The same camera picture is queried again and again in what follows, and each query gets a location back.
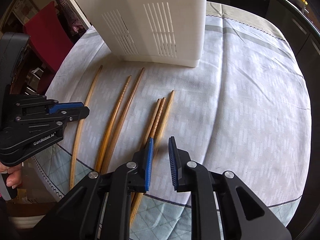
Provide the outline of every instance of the cabinet handle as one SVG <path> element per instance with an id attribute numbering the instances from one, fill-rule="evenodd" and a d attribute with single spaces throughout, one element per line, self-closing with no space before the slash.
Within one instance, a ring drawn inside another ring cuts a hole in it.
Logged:
<path id="1" fill-rule="evenodd" d="M 297 21 L 296 21 L 295 19 L 291 18 L 291 20 L 298 26 L 298 28 L 299 28 L 300 30 L 302 30 L 302 32 L 303 32 L 304 34 L 307 34 L 307 32 L 301 27 L 301 25 L 300 25 L 299 23 L 297 23 Z"/>
<path id="2" fill-rule="evenodd" d="M 318 48 L 318 46 L 314 43 L 313 40 L 311 40 L 312 45 L 315 47 L 316 51 L 318 52 L 318 54 L 320 55 L 320 49 Z"/>

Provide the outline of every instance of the poster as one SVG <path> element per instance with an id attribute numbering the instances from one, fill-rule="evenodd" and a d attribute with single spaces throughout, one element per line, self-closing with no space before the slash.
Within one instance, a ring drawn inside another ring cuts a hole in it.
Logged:
<path id="1" fill-rule="evenodd" d="M 23 25 L 38 13 L 30 0 L 16 0 L 12 12 Z"/>

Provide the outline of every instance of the bamboo chopstick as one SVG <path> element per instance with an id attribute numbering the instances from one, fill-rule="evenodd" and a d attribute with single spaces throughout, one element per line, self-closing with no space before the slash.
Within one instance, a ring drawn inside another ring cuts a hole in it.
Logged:
<path id="1" fill-rule="evenodd" d="M 137 88 L 139 86 L 139 83 L 141 81 L 141 78 L 142 78 L 142 75 L 144 73 L 144 70 L 145 68 L 142 68 L 142 70 L 140 71 L 140 74 L 136 80 L 136 83 L 134 84 L 134 87 L 131 91 L 131 94 L 130 94 L 130 97 L 124 107 L 124 110 L 122 111 L 122 114 L 120 116 L 120 120 L 116 126 L 116 129 L 115 129 L 115 132 L 112 136 L 112 139 L 111 139 L 111 142 L 110 142 L 110 145 L 109 145 L 109 148 L 104 156 L 104 159 L 103 159 L 103 163 L 102 163 L 102 168 L 101 168 L 101 174 L 105 174 L 107 171 L 108 171 L 108 167 L 109 167 L 109 164 L 110 164 L 110 161 L 111 161 L 111 157 L 112 157 L 112 154 L 113 154 L 113 151 L 115 150 L 115 147 L 116 147 L 116 143 L 118 141 L 118 138 L 119 138 L 119 135 L 120 135 L 120 132 L 121 132 L 121 128 L 124 124 L 124 119 L 125 117 L 127 116 L 127 113 L 128 113 L 128 110 L 129 110 L 129 107 L 131 105 L 131 102 L 132 102 L 132 99 L 135 95 L 135 93 L 137 92 Z"/>
<path id="2" fill-rule="evenodd" d="M 99 74 L 101 72 L 102 69 L 102 65 L 99 67 L 93 81 L 90 87 L 90 90 L 88 92 L 87 98 L 85 100 L 84 105 L 88 106 L 89 102 L 91 100 L 91 96 L 94 90 L 94 87 L 97 83 Z M 76 137 L 75 137 L 75 142 L 73 144 L 73 150 L 72 150 L 72 159 L 71 159 L 71 169 L 70 169 L 70 189 L 73 188 L 74 183 L 75 183 L 75 173 L 76 173 L 76 160 L 77 160 L 77 155 L 78 155 L 78 147 L 79 147 L 79 143 L 80 143 L 80 138 L 81 138 L 81 131 L 82 131 L 82 126 L 83 126 L 83 122 L 84 119 L 80 119 L 79 123 L 78 123 L 78 127 L 77 127 L 77 131 L 76 131 Z"/>
<path id="3" fill-rule="evenodd" d="M 151 138 L 154 138 L 155 135 L 156 135 L 156 131 L 157 131 L 157 128 L 158 128 L 158 124 L 159 124 L 159 121 L 160 121 L 160 117 L 161 117 L 161 114 L 162 114 L 162 111 L 163 111 L 163 107 L 164 107 L 164 103 L 166 101 L 166 98 L 162 98 L 161 99 L 161 103 L 160 103 L 160 106 L 159 106 L 159 109 L 157 111 L 157 114 L 156 114 L 156 118 L 153 122 L 153 126 L 152 126 L 152 129 L 150 131 L 150 137 Z"/>
<path id="4" fill-rule="evenodd" d="M 118 112 L 119 112 L 119 109 L 120 109 L 120 105 L 121 105 L 121 102 L 123 100 L 125 91 L 127 90 L 128 85 L 130 83 L 130 80 L 131 80 L 131 75 L 128 77 L 127 82 L 125 83 L 125 85 L 124 85 L 124 87 L 122 89 L 122 92 L 121 92 L 121 94 L 120 94 L 120 96 L 118 98 L 118 101 L 117 101 L 117 103 L 115 105 L 115 108 L 113 110 L 113 113 L 111 115 L 108 127 L 106 129 L 105 134 L 104 134 L 103 141 L 102 141 L 102 143 L 100 145 L 99 154 L 98 154 L 98 158 L 97 158 L 97 163 L 96 163 L 96 167 L 95 167 L 95 170 L 97 172 L 101 172 L 103 158 L 104 158 L 104 155 L 105 155 L 106 150 L 107 150 L 107 146 L 108 146 L 108 142 L 109 142 L 109 139 L 110 139 L 110 135 L 111 135 L 113 126 L 115 124 L 115 121 L 116 121 L 116 118 L 117 118 L 117 115 L 118 115 Z"/>
<path id="5" fill-rule="evenodd" d="M 156 129 L 156 137 L 155 137 L 155 143 L 154 143 L 154 148 L 153 148 L 154 149 L 153 150 L 153 159 L 155 159 L 156 154 L 158 153 L 160 141 L 161 141 L 164 129 L 165 129 L 166 124 L 167 124 L 167 120 L 168 120 L 168 117 L 169 117 L 169 112 L 170 112 L 170 109 L 171 109 L 173 98 L 174 98 L 174 90 L 171 91 L 171 94 L 170 94 L 170 97 L 169 97 L 169 101 L 168 101 L 168 104 L 167 104 L 167 108 L 165 109 L 164 114 L 163 114 L 162 122 L 161 122 L 159 128 Z M 142 200 L 142 196 L 143 196 L 143 193 L 136 193 L 134 195 L 134 198 L 133 198 L 133 201 L 132 201 L 132 204 L 131 204 L 130 226 L 132 225 L 132 223 L 134 221 L 134 218 L 135 218 L 135 216 L 137 214 L 140 202 Z"/>
<path id="6" fill-rule="evenodd" d="M 148 141 L 148 138 L 149 138 L 151 129 L 152 129 L 152 127 L 153 127 L 153 123 L 154 123 L 154 121 L 155 121 L 155 119 L 156 119 L 156 116 L 157 116 L 157 113 L 158 113 L 158 109 L 159 109 L 159 107 L 160 107 L 160 103 L 161 103 L 161 99 L 158 98 L 156 107 L 155 107 L 155 109 L 153 110 L 153 114 L 152 114 L 152 116 L 151 116 L 151 119 L 150 119 L 150 122 L 149 122 L 149 126 L 148 126 L 147 131 L 146 131 L 146 133 L 145 133 L 145 135 L 144 135 L 144 138 L 143 138 L 143 141 L 142 141 L 142 143 L 141 143 L 140 149 L 143 149 L 143 148 L 146 146 L 146 143 L 147 143 L 147 141 Z"/>
<path id="7" fill-rule="evenodd" d="M 156 132 L 156 135 L 155 135 L 155 140 L 154 140 L 155 143 L 154 143 L 154 147 L 153 147 L 153 149 L 154 149 L 153 150 L 153 159 L 155 159 L 156 154 L 158 153 L 158 149 L 159 149 L 159 145 L 160 145 L 160 142 L 161 142 L 161 138 L 162 138 L 164 129 L 165 129 L 166 125 L 167 125 L 167 120 L 168 120 L 168 117 L 169 117 L 169 112 L 170 112 L 170 109 L 171 109 L 171 105 L 173 103 L 173 98 L 174 98 L 174 90 L 171 91 L 167 107 L 166 107 L 166 109 L 164 111 L 164 114 L 163 114 L 163 117 L 162 117 L 161 124 L 159 125 L 159 127 L 157 129 L 157 132 Z"/>
<path id="8" fill-rule="evenodd" d="M 140 150 L 146 146 L 146 143 L 147 143 L 149 137 L 153 138 L 155 136 L 156 129 L 157 129 L 157 126 L 158 126 L 158 123 L 160 120 L 161 113 L 162 113 L 164 102 L 165 102 L 165 98 L 163 98 L 163 99 L 158 98 L 156 107 L 153 110 L 153 114 L 151 116 L 151 119 L 150 119 L 150 122 L 149 122 L 149 125 L 147 128 L 146 134 L 144 136 L 143 142 L 141 143 Z M 131 205 L 133 203 L 135 194 L 136 194 L 135 192 L 131 193 Z"/>

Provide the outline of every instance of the ventilation slot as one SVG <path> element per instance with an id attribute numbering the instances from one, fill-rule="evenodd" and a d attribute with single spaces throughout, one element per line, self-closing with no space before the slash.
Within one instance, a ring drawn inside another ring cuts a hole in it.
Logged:
<path id="1" fill-rule="evenodd" d="M 150 27 L 161 57 L 177 57 L 172 19 L 168 3 L 144 4 Z"/>
<path id="2" fill-rule="evenodd" d="M 133 42 L 133 39 L 124 24 L 124 21 L 118 10 L 103 13 L 102 17 L 112 34 L 118 41 L 119 46 L 126 55 L 138 55 L 137 48 Z"/>

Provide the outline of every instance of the screw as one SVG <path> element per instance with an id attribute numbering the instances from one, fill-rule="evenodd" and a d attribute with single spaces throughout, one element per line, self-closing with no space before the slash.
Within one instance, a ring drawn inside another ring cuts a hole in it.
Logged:
<path id="1" fill-rule="evenodd" d="M 226 176 L 229 179 L 232 179 L 235 176 L 235 174 L 232 171 L 226 171 L 224 173 L 224 176 Z"/>
<path id="2" fill-rule="evenodd" d="M 90 179 L 96 179 L 99 174 L 96 171 L 91 171 L 88 176 Z"/>
<path id="3" fill-rule="evenodd" d="M 134 169 L 135 167 L 137 167 L 137 164 L 135 162 L 128 162 L 127 167 L 129 169 Z"/>
<path id="4" fill-rule="evenodd" d="M 193 161 L 190 161 L 190 162 L 187 162 L 187 166 L 190 167 L 190 168 L 195 168 L 197 166 L 197 163 L 193 162 Z"/>

